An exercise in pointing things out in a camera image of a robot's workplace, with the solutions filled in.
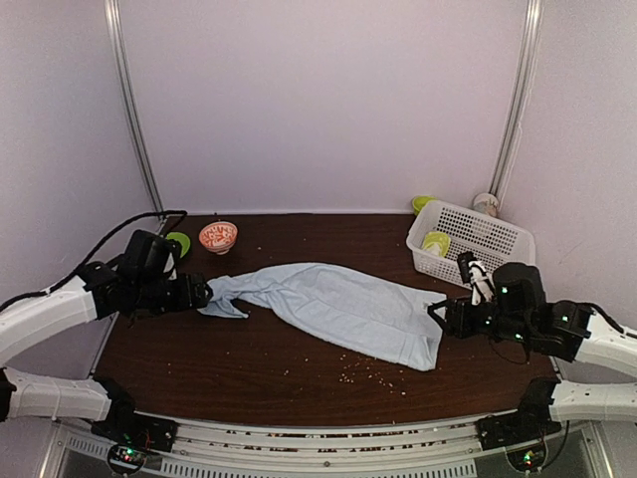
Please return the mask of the light blue towel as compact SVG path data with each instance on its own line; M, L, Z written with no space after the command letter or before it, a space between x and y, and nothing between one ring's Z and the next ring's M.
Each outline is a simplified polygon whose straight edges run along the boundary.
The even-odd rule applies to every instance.
M339 347L419 371L436 368L442 330L427 307L445 295L342 266L293 263L208 282L199 312L246 319L235 300L269 309L301 331Z

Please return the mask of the green white patterned towel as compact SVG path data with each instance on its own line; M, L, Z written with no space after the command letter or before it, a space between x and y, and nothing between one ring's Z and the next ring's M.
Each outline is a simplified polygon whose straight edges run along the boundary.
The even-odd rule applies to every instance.
M421 249L439 258L445 258L450 250L451 238L440 231L429 231L425 234Z

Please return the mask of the white perforated plastic basket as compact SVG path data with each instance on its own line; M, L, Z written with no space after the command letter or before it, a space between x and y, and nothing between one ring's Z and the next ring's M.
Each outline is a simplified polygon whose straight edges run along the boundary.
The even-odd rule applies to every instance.
M458 257L470 252L489 273L505 263L535 263L535 241L527 230L441 200L428 202L406 238L414 269L461 286Z

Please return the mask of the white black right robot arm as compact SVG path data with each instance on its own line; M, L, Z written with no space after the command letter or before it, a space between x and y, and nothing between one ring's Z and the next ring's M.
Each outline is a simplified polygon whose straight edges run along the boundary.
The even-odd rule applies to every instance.
M635 330L619 325L592 303L548 302L537 267L509 262L488 273L472 254L458 265L471 294L427 308L444 334L457 339L484 335L494 342L516 343L527 356L594 364L635 376ZM635 419L635 383L537 377L515 411L482 418L476 429L482 449L490 450L540 439L572 421Z

